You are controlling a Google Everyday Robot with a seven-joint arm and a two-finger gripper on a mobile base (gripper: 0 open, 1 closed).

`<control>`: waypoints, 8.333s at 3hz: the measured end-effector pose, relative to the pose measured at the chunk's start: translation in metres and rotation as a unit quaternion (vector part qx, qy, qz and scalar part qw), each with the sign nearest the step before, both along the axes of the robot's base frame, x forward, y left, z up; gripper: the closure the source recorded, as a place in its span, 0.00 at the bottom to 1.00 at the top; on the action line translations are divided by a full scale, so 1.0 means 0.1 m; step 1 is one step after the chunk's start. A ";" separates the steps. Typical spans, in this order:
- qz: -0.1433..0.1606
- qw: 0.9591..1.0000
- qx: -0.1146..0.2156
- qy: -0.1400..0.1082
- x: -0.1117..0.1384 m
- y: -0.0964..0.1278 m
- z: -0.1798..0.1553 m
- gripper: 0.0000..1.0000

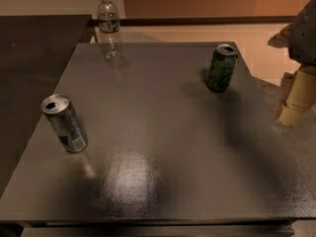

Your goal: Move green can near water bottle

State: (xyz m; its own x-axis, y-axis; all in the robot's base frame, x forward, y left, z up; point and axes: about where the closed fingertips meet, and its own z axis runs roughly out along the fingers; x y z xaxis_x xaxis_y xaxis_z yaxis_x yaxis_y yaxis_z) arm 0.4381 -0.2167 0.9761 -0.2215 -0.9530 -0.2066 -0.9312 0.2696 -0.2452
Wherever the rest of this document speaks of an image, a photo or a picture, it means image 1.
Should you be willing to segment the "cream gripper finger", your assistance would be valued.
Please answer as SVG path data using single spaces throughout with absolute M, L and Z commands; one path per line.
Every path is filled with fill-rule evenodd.
M 275 34 L 268 40 L 268 45 L 275 48 L 288 47 L 291 30 L 292 24 L 286 25 L 283 29 L 281 29 L 277 34 Z
M 276 122 L 284 126 L 298 124 L 316 104 L 316 67 L 301 65 L 294 74 L 285 73 L 281 80 L 280 105 Z

